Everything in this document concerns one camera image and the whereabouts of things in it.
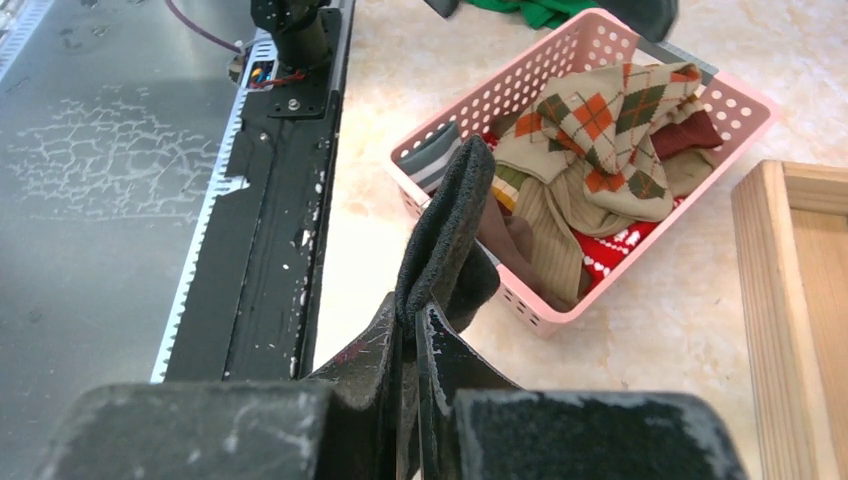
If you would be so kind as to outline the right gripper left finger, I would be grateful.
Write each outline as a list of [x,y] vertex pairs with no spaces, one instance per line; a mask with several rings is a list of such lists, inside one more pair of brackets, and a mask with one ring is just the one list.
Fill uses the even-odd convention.
[[298,381],[115,384],[83,394],[38,479],[399,479],[399,329],[387,295]]

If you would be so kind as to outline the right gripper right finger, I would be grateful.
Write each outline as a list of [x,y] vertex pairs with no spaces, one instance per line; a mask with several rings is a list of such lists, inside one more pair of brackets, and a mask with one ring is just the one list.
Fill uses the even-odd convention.
[[426,479],[742,479],[724,422],[702,399],[643,391],[531,391],[460,338],[441,309],[416,315]]

